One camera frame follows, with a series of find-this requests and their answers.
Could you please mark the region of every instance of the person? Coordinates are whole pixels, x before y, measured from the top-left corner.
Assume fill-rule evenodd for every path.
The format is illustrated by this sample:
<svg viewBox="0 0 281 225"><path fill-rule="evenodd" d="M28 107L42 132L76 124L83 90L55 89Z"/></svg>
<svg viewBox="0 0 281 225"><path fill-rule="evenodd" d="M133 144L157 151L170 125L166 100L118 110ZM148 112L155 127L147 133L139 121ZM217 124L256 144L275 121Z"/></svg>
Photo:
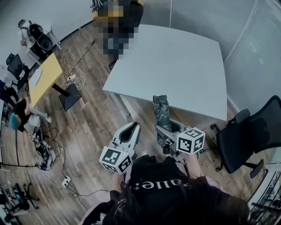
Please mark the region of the person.
<svg viewBox="0 0 281 225"><path fill-rule="evenodd" d="M16 102L18 102L18 95L15 89L12 87L8 87L5 82L0 80L0 99L14 107L15 103L11 99L11 96L13 96Z"/></svg>
<svg viewBox="0 0 281 225"><path fill-rule="evenodd" d="M89 209L79 225L248 224L249 207L204 176L196 155L183 164L158 163L145 152L124 175L112 175L107 202Z"/></svg>
<svg viewBox="0 0 281 225"><path fill-rule="evenodd" d="M40 127L42 120L48 123L53 121L52 117L47 113L33 108L30 104L29 97L26 97L14 106L13 113L10 117L10 127L15 131L19 130L30 136L31 134L28 133L24 125L28 123L32 126Z"/></svg>
<svg viewBox="0 0 281 225"><path fill-rule="evenodd" d="M29 48L34 54L36 54L40 59L45 60L47 57L45 53L43 52L42 48L38 45L36 41L31 39L28 35L28 29L29 29L29 22L26 22L25 19L22 19L18 22L18 35L20 38L20 44L22 46L26 46Z"/></svg>

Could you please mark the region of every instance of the white table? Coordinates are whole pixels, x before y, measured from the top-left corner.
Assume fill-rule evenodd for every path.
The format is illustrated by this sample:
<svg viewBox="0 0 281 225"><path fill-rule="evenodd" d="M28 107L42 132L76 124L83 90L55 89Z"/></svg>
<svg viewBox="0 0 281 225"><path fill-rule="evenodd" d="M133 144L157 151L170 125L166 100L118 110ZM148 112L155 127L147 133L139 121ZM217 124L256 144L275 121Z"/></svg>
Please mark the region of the white table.
<svg viewBox="0 0 281 225"><path fill-rule="evenodd" d="M227 92L218 42L181 30L140 25L103 90L126 116L120 94L152 101L167 95L174 108L207 116L202 129L227 120Z"/></svg>
<svg viewBox="0 0 281 225"><path fill-rule="evenodd" d="M57 45L59 50L62 50L62 48L60 46L61 42L59 41L57 36L55 36L55 34L53 33L51 25L47 24L47 25L42 26L42 28L43 28L43 33L49 35L53 44ZM26 49L25 54L28 54L38 65L41 65L41 63L38 60L39 57L34 52L32 52L29 48Z"/></svg>

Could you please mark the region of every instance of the office chair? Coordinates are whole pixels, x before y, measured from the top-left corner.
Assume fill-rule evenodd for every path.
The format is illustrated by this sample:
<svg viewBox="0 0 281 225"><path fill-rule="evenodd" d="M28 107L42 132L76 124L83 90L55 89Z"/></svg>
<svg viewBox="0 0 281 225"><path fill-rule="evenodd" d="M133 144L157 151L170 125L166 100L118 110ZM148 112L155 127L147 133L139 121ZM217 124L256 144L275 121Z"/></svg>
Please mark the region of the office chair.
<svg viewBox="0 0 281 225"><path fill-rule="evenodd" d="M6 64L8 66L7 70L11 72L15 78L18 80L18 84L15 84L13 82L13 85L17 86L18 91L22 88L22 86L26 83L25 91L28 92L29 86L28 86L28 75L29 75L29 68L22 63L21 58L18 54L10 54L6 60ZM25 71L25 74L22 78L20 78L20 74L22 70Z"/></svg>
<svg viewBox="0 0 281 225"><path fill-rule="evenodd" d="M30 200L33 207L35 209L38 209L38 207L34 205L32 200L39 201L39 199L33 198L32 196L30 196L30 193L29 193L29 188L31 185L32 185L31 183L28 184L27 190L25 188L26 184L23 185L25 192L21 191L21 188L19 187L18 183L16 183L14 185L13 190L14 190L14 194L16 195L16 197L15 198L12 197L12 199L17 200L18 204L11 208L11 212L15 211L16 209L27 211L29 209L29 203L27 200Z"/></svg>
<svg viewBox="0 0 281 225"><path fill-rule="evenodd" d="M228 121L227 126L217 129L217 147L221 157L221 166L225 166L232 174L242 165L252 168L251 178L254 178L263 168L264 161L257 165L246 161L253 153L281 146L281 100L273 96L256 114L250 116L248 109L240 111L235 118Z"/></svg>

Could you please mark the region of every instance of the wooden floor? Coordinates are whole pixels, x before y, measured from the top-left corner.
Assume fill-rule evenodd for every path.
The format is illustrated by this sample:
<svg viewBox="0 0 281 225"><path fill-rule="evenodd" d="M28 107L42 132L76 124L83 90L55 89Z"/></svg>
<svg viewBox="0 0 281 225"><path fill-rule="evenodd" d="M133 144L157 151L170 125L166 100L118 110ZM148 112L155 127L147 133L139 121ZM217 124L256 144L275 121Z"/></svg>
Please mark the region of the wooden floor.
<svg viewBox="0 0 281 225"><path fill-rule="evenodd" d="M78 36L78 32L67 38L62 44L62 51L56 49L54 52L64 72L64 76L58 84L68 76L71 68L64 64L64 56L68 48L72 46ZM81 36L76 45L70 50L66 61L69 65L75 65L80 57L90 47L90 43L96 38L93 24L81 30ZM80 194L88 195L99 189L110 190L111 174L99 164L98 160L105 145L108 145L115 131L121 126L137 121L141 125L141 135L137 153L148 150L151 154L162 160L164 156L157 146L155 139L155 117L153 105L149 102L124 98L124 102L131 114L126 117L120 113L112 103L102 87L110 73L107 59L97 49L97 43L87 52L83 59L77 64L86 74L86 85L80 90L82 98L67 112L64 112L56 91L48 93L39 103L38 107L53 117L53 123L47 124L51 129L56 127L58 134L56 141L65 148L65 174L71 177L72 184ZM72 74L81 75L79 70L73 70ZM202 116L193 116L190 113L171 109L171 118L179 120L186 125L193 126L200 122ZM228 107L228 117L233 117L231 107ZM233 174L225 170L215 172L220 161L217 156L215 133L209 128L207 133L205 149L212 150L200 156L200 164L205 175L213 178L230 194L247 200L257 188L264 171L254 178L250 178L250 169L242 167ZM37 158L34 155L34 144L21 132L18 136L18 154L20 165L34 165ZM2 157L4 163L17 164L15 132L2 124L1 130ZM253 155L251 162L258 162L261 158L267 160L266 151ZM85 208L78 199L72 197L72 193L63 187L57 188L44 175L48 176L56 185L60 186L64 177L62 164L64 152L61 152L50 171L41 171L38 168L17 168L4 166L9 172L0 172L1 182L6 187L11 187L16 182L22 185L31 182L34 193L40 198L37 205L38 210L31 210L29 214L19 216L24 225L73 225L79 223L85 214ZM80 197L81 201L90 208L91 205L102 198L104 192L97 192L89 197Z"/></svg>

